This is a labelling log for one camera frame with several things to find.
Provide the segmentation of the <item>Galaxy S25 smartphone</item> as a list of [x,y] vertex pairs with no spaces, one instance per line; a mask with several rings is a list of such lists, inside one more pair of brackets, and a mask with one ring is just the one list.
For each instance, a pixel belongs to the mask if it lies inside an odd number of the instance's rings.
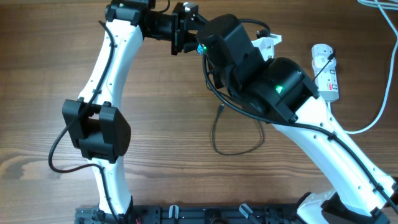
[[202,47],[201,44],[199,44],[198,47],[197,47],[197,53],[199,55],[203,55],[204,54],[204,50],[203,50],[203,47]]

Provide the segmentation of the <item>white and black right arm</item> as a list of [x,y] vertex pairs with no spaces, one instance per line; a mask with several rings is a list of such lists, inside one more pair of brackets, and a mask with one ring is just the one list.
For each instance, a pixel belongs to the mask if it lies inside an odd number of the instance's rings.
[[306,194],[290,220],[299,223],[388,223],[397,208],[397,179],[380,170],[343,131],[318,87],[292,60],[265,58],[243,20],[225,14],[205,22],[196,38],[203,71],[214,93],[250,118],[272,124],[298,145],[332,184]]

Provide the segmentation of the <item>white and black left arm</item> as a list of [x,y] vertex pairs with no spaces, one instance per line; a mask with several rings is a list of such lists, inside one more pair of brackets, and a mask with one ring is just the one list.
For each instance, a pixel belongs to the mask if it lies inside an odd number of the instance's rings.
[[131,127],[121,114],[121,98],[132,61],[145,38],[166,40],[171,53],[196,50],[195,33],[206,20],[191,2],[161,11],[154,1],[112,1],[106,6],[103,44],[93,72],[76,100],[66,100],[62,114],[75,148],[92,168],[100,201],[81,209],[78,223],[142,223],[127,187],[124,155]]

